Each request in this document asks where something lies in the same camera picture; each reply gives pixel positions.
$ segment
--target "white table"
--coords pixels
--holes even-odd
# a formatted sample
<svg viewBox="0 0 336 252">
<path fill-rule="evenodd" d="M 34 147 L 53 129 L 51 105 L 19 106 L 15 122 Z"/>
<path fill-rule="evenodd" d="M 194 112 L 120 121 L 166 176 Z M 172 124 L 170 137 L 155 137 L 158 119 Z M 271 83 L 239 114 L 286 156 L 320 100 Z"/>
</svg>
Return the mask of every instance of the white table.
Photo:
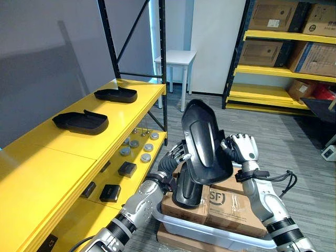
<svg viewBox="0 0 336 252">
<path fill-rule="evenodd" d="M 192 93 L 191 89 L 191 71 L 194 58 L 196 56 L 196 51 L 181 51 L 181 50 L 168 50 L 166 52 L 166 64 L 170 67 L 170 78 L 169 78 L 169 92 L 173 92 L 173 67 L 183 68 L 183 79 L 182 79 L 182 95 L 181 95 L 181 112 L 184 111 L 185 106 L 185 93 Z M 155 60 L 156 74 L 161 73 L 161 56 L 157 57 Z M 186 90 L 186 84 L 188 79 L 188 90 Z M 162 108 L 162 97 L 159 98 L 159 108 Z"/>
</svg>

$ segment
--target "clear plastic crate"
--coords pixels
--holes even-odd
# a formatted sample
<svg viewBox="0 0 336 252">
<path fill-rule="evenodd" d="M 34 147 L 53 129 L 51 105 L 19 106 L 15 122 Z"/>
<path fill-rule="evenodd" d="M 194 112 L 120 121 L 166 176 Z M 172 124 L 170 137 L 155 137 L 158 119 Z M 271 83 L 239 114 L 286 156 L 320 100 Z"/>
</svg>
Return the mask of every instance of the clear plastic crate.
<svg viewBox="0 0 336 252">
<path fill-rule="evenodd" d="M 242 250 L 249 247 L 260 247 L 266 249 L 275 248 L 276 245 L 269 235 L 264 238 L 254 238 L 246 235 L 208 227 L 205 225 L 189 222 L 187 220 L 161 214 L 159 204 L 153 211 L 153 216 L 163 223 L 165 229 L 176 235 L 181 235 L 205 243 L 214 244 L 230 250 Z"/>
</svg>

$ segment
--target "gray carpet floor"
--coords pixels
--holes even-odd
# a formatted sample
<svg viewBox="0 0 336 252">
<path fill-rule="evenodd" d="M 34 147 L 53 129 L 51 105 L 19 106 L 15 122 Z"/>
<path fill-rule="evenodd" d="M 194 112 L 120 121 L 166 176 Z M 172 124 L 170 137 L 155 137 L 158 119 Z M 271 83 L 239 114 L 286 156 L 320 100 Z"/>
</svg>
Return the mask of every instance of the gray carpet floor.
<svg viewBox="0 0 336 252">
<path fill-rule="evenodd" d="M 217 96 L 186 95 L 186 104 L 192 99 L 202 99 L 217 116 L 220 129 L 225 134 L 247 133 L 253 135 L 259 148 L 259 165 L 271 176 L 292 170 L 298 176 L 297 185 L 283 201 L 301 231 L 310 238 L 317 251 L 335 251 L 335 163 L 326 162 L 320 155 L 319 123 L 312 117 L 294 117 L 234 109 L 221 109 L 222 99 Z M 174 86 L 168 100 L 168 146 L 163 146 L 152 169 L 160 158 L 183 137 L 181 129 L 181 86 Z M 154 106 L 151 112 L 163 118 L 163 112 Z M 147 115 L 140 127 L 160 129 Z M 286 182 L 274 183 L 280 194 Z M 125 251 L 167 252 L 176 250 L 156 241 L 159 222 L 152 218 L 137 230 Z M 276 251 L 250 248 L 248 251 Z"/>
</svg>

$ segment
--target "white label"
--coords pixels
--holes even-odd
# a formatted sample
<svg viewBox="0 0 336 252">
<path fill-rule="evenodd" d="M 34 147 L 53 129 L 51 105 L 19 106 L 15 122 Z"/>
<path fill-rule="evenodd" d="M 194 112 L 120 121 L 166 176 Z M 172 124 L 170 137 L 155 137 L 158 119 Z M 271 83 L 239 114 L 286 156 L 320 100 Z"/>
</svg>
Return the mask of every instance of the white label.
<svg viewBox="0 0 336 252">
<path fill-rule="evenodd" d="M 278 28 L 279 25 L 280 25 L 280 20 L 278 20 L 278 19 L 270 19 L 270 20 L 268 21 L 268 25 L 267 25 L 267 27 L 275 27 L 275 28 Z"/>
<path fill-rule="evenodd" d="M 299 89 L 299 91 L 300 91 L 301 93 L 304 93 L 307 89 L 308 89 L 308 88 L 307 88 L 306 86 L 302 85 L 301 88 Z"/>
</svg>

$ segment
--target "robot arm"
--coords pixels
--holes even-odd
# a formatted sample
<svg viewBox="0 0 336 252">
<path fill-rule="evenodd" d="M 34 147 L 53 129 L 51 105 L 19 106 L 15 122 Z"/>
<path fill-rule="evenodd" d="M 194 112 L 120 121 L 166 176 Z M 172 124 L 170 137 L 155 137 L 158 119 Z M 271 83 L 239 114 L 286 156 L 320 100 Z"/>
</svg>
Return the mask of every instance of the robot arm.
<svg viewBox="0 0 336 252">
<path fill-rule="evenodd" d="M 220 145 L 227 156 L 241 164 L 242 170 L 236 174 L 236 180 L 242 182 L 253 213 L 267 228 L 277 251 L 316 252 L 274 192 L 271 181 L 266 180 L 268 172 L 260 171 L 255 139 L 248 135 L 231 135 Z"/>
<path fill-rule="evenodd" d="M 120 252 L 132 237 L 135 230 L 144 225 L 151 217 L 153 208 L 161 202 L 167 191 L 176 187 L 172 178 L 177 165 L 191 158 L 191 154 L 183 152 L 182 144 L 177 144 L 164 156 L 158 171 L 149 174 L 139 190 L 131 196 L 119 214 L 102 228 L 81 252 Z"/>
</svg>

